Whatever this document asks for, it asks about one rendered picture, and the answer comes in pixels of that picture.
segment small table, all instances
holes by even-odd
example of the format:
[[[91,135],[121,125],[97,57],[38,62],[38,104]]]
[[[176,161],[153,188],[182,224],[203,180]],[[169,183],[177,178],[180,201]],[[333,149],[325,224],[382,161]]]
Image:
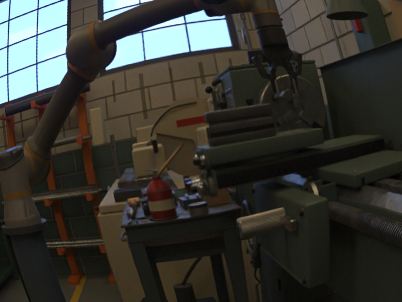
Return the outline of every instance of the small table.
[[[235,202],[210,207],[209,214],[201,217],[191,217],[189,211],[177,207],[178,218],[158,222],[149,216],[137,219],[144,217],[141,207],[130,222],[128,207],[126,204],[121,227],[126,229],[147,302],[167,302],[157,262],[202,256],[211,258],[219,302],[229,302],[221,254],[226,258],[235,301],[248,301],[241,241],[236,235],[241,208]]]

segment concrete floor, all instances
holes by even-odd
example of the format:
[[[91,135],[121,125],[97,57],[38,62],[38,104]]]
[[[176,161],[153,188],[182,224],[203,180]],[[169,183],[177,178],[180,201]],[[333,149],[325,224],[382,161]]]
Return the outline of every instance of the concrete floor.
[[[61,289],[66,298],[66,302],[71,301],[76,286],[67,285],[69,276],[59,276]],[[117,285],[110,285],[109,275],[88,276],[78,302],[123,302]],[[143,297],[135,297],[134,302],[141,301]],[[0,286],[0,301],[4,302],[28,302],[21,280],[8,278]]]

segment lamp shade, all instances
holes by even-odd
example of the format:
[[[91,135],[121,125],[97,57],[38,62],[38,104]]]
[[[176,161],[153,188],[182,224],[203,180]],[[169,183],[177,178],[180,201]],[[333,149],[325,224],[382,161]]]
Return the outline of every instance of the lamp shade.
[[[356,20],[368,16],[359,0],[328,0],[327,18],[332,20]]]

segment window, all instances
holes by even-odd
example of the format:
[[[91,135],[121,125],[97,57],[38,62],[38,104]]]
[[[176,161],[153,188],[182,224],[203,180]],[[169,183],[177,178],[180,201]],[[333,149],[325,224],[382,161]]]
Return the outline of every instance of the window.
[[[103,20],[149,1],[152,0],[103,0]],[[155,25],[117,41],[116,57],[106,70],[177,54],[232,47],[235,43],[231,37],[235,35],[230,35],[229,26],[225,16],[208,17],[204,11]]]
[[[68,0],[0,2],[0,103],[58,85],[67,72]]]

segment wooden stick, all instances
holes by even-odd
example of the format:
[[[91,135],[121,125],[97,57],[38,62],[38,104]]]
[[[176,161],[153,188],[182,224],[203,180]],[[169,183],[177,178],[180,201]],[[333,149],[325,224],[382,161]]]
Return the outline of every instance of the wooden stick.
[[[183,147],[184,143],[181,144],[180,146],[177,147],[176,151],[173,152],[173,154],[169,157],[169,159],[165,162],[165,164],[160,168],[158,171],[158,176],[162,173],[162,171],[167,167],[167,165],[172,161],[173,157],[176,156],[177,153],[179,153],[180,149]]]

